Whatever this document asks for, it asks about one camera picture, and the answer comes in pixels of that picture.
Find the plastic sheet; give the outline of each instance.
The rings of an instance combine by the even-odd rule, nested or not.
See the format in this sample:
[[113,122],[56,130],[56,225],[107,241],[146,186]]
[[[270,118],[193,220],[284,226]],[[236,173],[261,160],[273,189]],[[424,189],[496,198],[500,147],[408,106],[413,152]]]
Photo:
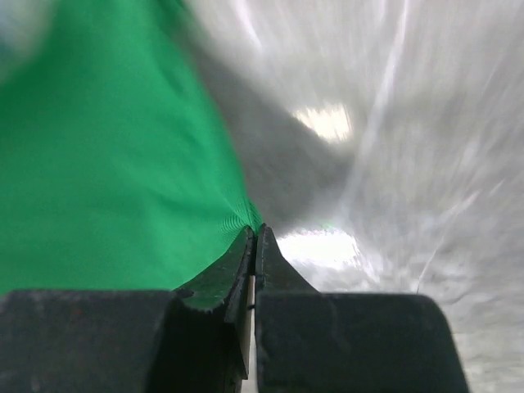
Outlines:
[[521,391],[524,2],[192,3],[286,257],[324,291],[434,297],[472,391]]

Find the green cloth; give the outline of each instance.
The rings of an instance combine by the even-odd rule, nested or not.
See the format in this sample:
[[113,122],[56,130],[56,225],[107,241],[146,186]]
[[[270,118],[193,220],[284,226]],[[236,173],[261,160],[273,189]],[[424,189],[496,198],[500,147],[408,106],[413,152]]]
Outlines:
[[260,226],[171,39],[180,4],[60,1],[43,50],[0,86],[0,295],[176,288]]

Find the green fabric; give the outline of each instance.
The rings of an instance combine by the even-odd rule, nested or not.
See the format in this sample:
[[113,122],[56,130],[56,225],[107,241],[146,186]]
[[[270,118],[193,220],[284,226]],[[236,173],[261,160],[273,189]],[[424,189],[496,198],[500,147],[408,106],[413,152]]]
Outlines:
[[259,227],[170,39],[178,6],[61,0],[41,54],[0,87],[0,294],[176,288]]

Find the blurred background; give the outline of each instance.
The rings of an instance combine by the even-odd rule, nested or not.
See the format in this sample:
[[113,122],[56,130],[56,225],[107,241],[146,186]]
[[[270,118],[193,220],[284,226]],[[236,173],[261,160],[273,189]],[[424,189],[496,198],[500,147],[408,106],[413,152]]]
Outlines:
[[524,1],[190,3],[284,255],[322,291],[432,296],[472,391],[522,391]]

